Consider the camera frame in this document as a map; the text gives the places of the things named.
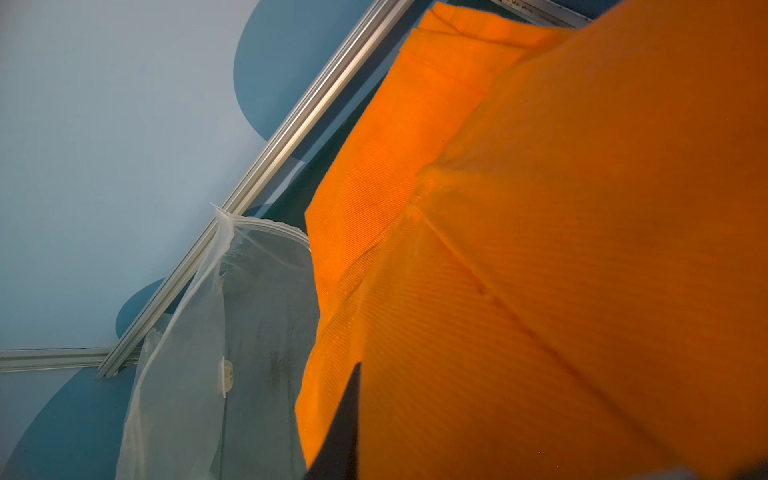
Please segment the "clear plastic vacuum bag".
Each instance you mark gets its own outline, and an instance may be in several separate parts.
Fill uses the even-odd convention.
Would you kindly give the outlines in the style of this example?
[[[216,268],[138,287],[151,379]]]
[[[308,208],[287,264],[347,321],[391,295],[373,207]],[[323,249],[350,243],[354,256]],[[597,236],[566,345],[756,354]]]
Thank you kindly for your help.
[[[142,347],[120,479],[300,479],[295,405],[319,307],[307,235],[218,211],[174,314]]]

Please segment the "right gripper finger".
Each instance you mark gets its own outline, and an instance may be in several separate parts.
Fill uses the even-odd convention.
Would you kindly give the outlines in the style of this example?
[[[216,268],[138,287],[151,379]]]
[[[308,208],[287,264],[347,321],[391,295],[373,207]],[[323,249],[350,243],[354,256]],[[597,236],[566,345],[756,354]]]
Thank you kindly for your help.
[[[354,366],[307,480],[357,480],[361,364]]]

